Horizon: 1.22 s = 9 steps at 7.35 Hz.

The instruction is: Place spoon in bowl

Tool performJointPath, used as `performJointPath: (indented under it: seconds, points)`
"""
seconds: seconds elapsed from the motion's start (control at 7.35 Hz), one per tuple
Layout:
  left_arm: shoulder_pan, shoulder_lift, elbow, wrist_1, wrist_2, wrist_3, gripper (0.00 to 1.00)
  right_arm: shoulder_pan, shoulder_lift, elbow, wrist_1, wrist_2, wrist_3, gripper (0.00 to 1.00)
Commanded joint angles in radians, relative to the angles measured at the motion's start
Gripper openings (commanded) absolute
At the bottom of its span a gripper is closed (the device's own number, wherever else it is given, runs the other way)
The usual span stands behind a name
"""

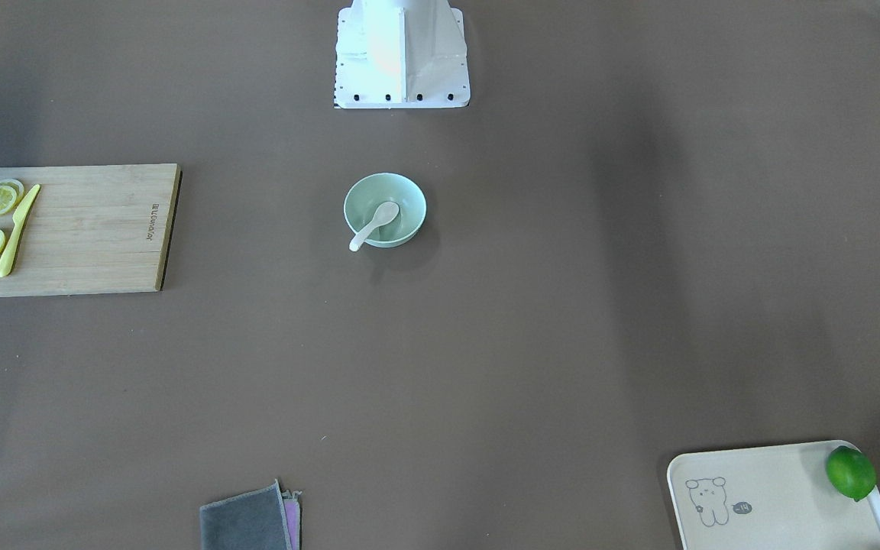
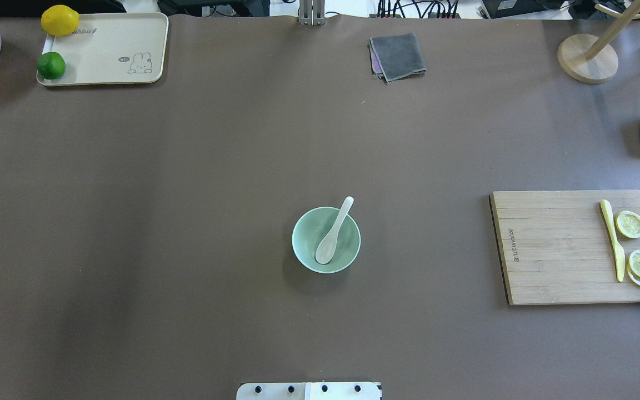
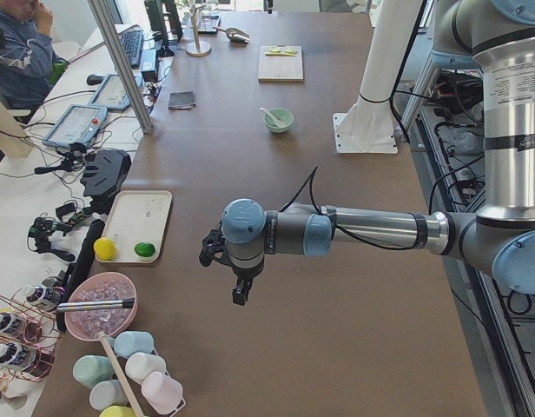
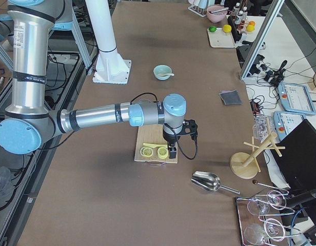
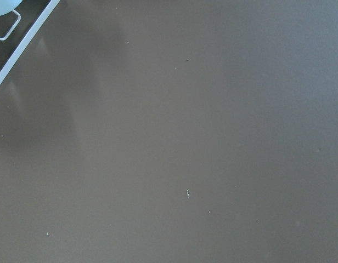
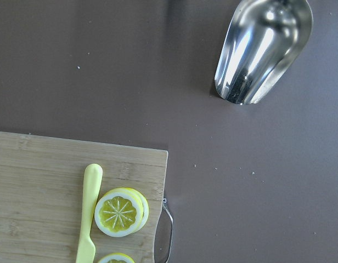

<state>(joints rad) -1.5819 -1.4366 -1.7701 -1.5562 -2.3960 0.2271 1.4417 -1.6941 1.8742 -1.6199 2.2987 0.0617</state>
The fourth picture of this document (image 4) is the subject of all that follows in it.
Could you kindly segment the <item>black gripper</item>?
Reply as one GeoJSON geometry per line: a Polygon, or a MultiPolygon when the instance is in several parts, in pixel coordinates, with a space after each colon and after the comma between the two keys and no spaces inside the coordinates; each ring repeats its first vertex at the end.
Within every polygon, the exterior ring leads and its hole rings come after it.
{"type": "Polygon", "coordinates": [[[168,134],[166,132],[163,132],[163,138],[168,143],[169,158],[176,158],[177,148],[175,144],[179,140],[179,137],[175,134],[168,134]]]}

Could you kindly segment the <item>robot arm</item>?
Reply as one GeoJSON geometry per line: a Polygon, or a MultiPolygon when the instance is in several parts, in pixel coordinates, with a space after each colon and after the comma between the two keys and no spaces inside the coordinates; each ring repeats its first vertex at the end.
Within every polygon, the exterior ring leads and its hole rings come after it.
{"type": "Polygon", "coordinates": [[[160,124],[175,158],[174,144],[185,134],[186,100],[167,95],[162,102],[125,102],[85,110],[44,107],[48,35],[53,28],[71,29],[71,1],[10,1],[14,21],[12,101],[0,123],[0,146],[14,154],[37,150],[48,140],[83,128],[129,122],[133,127],[160,124]]]}

